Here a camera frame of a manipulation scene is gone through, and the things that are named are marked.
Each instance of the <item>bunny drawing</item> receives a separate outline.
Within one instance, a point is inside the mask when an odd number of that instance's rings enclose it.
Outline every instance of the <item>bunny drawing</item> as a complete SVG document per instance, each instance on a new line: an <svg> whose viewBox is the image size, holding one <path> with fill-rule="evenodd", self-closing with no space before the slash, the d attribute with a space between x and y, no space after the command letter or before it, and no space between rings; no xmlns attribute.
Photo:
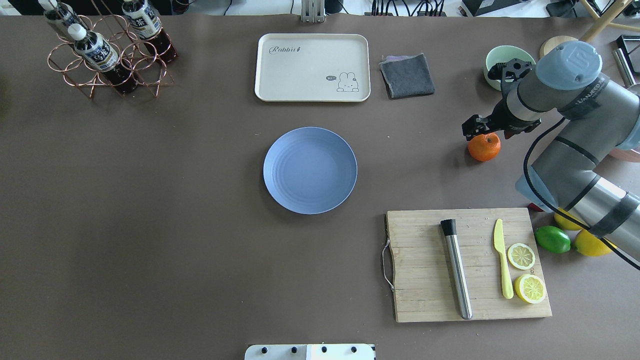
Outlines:
<svg viewBox="0 0 640 360"><path fill-rule="evenodd" d="M341 72L340 80L338 81L338 92L359 92L358 81L356 80L356 74L350 72Z"/></svg>

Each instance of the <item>tabletop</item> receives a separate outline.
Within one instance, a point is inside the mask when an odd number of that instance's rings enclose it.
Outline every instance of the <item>tabletop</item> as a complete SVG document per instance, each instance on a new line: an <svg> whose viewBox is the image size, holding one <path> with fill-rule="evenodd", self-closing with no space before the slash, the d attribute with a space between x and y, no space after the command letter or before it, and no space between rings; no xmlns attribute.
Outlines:
<svg viewBox="0 0 640 360"><path fill-rule="evenodd" d="M380 270L388 210L529 203L514 183L534 135L478 163L460 126L500 99L482 75L492 47L538 59L543 41L580 37L589 19L163 23L180 52L175 85L157 99L101 88L89 100L48 68L57 43L42 18L0 17L2 33L20 35L0 53L1 358L242 359L251 344L321 342L372 343L378 359L637 357L640 278L615 255L541 249L553 311L542 319L397 323ZM253 85L266 33L363 35L371 95L262 102ZM594 45L620 82L617 36L607 29ZM435 93L390 99L378 63L419 53ZM358 161L351 196L319 215L281 207L262 180L271 144L303 126L341 135ZM639 170L611 157L596 168L635 193ZM531 215L534 227L551 221Z"/></svg>

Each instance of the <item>bottle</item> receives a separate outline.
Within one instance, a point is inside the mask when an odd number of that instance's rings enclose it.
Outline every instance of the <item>bottle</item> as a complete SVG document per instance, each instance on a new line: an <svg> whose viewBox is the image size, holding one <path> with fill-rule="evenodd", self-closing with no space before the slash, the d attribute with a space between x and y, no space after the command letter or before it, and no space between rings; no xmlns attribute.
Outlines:
<svg viewBox="0 0 640 360"><path fill-rule="evenodd" d="M69 37L67 29L73 24L79 24L83 28L89 29L71 6L65 3L59 3L57 0L38 0L38 2L44 9L44 17L47 19L47 22L62 39Z"/></svg>
<svg viewBox="0 0 640 360"><path fill-rule="evenodd" d="M157 51L158 57L165 63L170 63L178 57L169 36L164 32L160 19L147 0L124 0L122 12L136 34L145 41L144 44L151 54Z"/></svg>
<svg viewBox="0 0 640 360"><path fill-rule="evenodd" d="M75 40L76 53L101 72L118 92L127 94L135 90L138 86L135 74L120 63L120 54L100 33L73 24L69 26L69 35Z"/></svg>

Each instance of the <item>blue plate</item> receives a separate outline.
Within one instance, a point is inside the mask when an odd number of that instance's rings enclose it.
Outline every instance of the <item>blue plate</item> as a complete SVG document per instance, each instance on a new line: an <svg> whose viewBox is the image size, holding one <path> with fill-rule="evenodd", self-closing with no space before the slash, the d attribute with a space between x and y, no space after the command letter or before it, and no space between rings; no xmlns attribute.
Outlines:
<svg viewBox="0 0 640 360"><path fill-rule="evenodd" d="M358 176L356 156L338 134L301 127L282 135L264 159L264 183L285 208L320 214L345 201Z"/></svg>

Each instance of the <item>yellow knife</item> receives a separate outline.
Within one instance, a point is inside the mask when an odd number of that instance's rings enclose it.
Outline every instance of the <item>yellow knife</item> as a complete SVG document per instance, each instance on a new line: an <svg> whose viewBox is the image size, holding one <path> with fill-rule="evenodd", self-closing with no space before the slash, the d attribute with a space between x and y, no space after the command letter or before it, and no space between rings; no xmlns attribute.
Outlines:
<svg viewBox="0 0 640 360"><path fill-rule="evenodd" d="M500 271L502 272L502 295L507 299L513 297L513 285L511 284L511 275L509 274L509 264L507 263L507 254L504 251L504 232L502 231L502 219L495 221L493 228L493 247L500 255Z"/></svg>

